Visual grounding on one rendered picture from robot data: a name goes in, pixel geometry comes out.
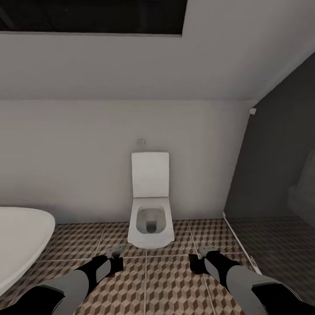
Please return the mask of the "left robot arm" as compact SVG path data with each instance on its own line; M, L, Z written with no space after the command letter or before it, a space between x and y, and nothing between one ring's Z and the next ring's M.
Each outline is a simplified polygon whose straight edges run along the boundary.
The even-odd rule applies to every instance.
M28 290L14 305L0 310L0 315L73 315L84 299L107 276L123 271L123 258L115 255L126 251L119 245L107 249L106 255Z

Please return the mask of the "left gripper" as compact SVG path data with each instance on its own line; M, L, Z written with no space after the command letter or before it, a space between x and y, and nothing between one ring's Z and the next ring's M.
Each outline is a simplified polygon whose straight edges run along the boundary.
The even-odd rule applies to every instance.
M117 258L117 259L110 259L112 268L109 276L113 275L114 273L123 271L123 258Z

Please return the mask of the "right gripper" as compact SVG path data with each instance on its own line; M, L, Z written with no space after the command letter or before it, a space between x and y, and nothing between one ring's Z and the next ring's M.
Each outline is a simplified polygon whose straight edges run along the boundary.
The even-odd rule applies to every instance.
M190 264L190 270L194 272L194 274L210 274L204 265L205 258L193 260Z

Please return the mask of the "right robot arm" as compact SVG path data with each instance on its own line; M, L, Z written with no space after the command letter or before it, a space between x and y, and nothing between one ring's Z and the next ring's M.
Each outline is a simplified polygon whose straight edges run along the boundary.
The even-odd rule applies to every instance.
M199 247L201 259L193 260L194 274L211 274L234 297L245 315L315 315L285 284L255 273L211 246Z

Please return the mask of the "mousetrap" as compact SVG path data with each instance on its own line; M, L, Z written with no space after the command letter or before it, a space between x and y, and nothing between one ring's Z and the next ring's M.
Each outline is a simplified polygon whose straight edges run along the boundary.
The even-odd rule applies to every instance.
M190 263L192 263L193 260L198 259L198 255L197 254L188 254L188 256L189 256Z
M120 256L120 254L118 254L118 255L114 255L114 259L119 258L119 256ZM113 278L113 277L115 277L115 274L116 274L116 273L114 273L114 274L113 274L113 275L111 275L111 276L107 276L107 278Z

